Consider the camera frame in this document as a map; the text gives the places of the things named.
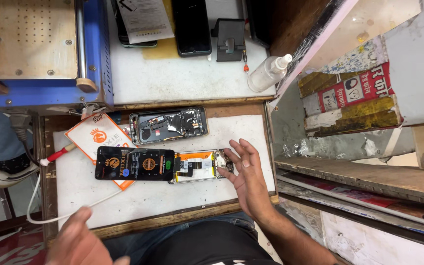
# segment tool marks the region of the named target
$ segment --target hand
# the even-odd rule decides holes
[[[219,173],[228,178],[237,190],[238,201],[243,211],[253,220],[268,216],[274,208],[269,200],[268,188],[264,182],[261,169],[260,154],[248,141],[240,139],[240,143],[230,140],[231,149],[225,148],[224,153],[233,161],[238,175],[218,168]]]
[[[47,265],[111,265],[108,250],[86,226],[91,209],[81,207],[74,213],[58,233],[47,256]],[[114,265],[128,265],[130,258],[121,257]]]

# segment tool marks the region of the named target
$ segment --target circular logo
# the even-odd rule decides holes
[[[118,158],[111,158],[107,161],[107,163],[109,166],[111,166],[111,168],[116,168],[119,166],[120,161]]]
[[[155,161],[153,159],[145,159],[145,161],[143,161],[143,168],[146,170],[152,170],[155,168]]]
[[[93,141],[97,143],[104,142],[107,138],[107,135],[103,131],[97,131],[93,134]]]

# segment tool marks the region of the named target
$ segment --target instruction sheet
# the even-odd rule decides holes
[[[117,0],[130,43],[173,38],[161,0]]]

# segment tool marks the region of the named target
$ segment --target replacement screen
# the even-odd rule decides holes
[[[174,151],[101,146],[97,149],[98,180],[169,181],[174,177]]]

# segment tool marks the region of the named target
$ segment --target finger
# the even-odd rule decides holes
[[[243,146],[241,146],[236,141],[230,140],[230,146],[235,149],[235,151],[240,155],[241,164],[243,167],[249,167],[250,166],[250,155],[248,152],[244,149]]]
[[[90,217],[91,209],[81,207],[63,224],[57,238],[59,253],[68,253],[89,232],[86,221]]]
[[[63,231],[64,228],[70,226],[73,223],[82,223],[85,224],[86,221],[91,217],[91,209],[89,207],[83,206],[79,208],[76,213],[70,216],[68,220],[63,224],[62,229],[60,231]]]
[[[237,156],[235,153],[233,153],[232,149],[230,148],[224,148],[223,152],[227,155],[227,157],[232,160],[233,164],[235,164],[235,167],[237,168],[237,171],[240,172],[241,170],[241,159],[239,156]]]
[[[130,257],[122,256],[116,259],[113,265],[129,265],[129,264],[130,264]]]
[[[226,169],[223,169],[221,167],[217,168],[218,172],[220,173],[220,175],[228,178],[228,180],[230,180],[230,182],[234,183],[235,179],[236,179],[236,175],[233,174],[232,172],[228,172]]]
[[[235,151],[240,156],[240,158],[243,158],[244,155],[247,155],[247,153],[246,153],[245,149],[243,148],[243,146],[241,146],[237,141],[230,140],[229,143],[230,143],[230,146],[233,147],[233,149],[235,149]]]
[[[58,256],[68,256],[69,253],[78,245],[80,234],[84,224],[73,223],[66,227],[56,238],[54,250]]]
[[[254,146],[245,139],[240,139],[239,143],[250,154],[250,162],[253,166],[261,166],[260,154]]]

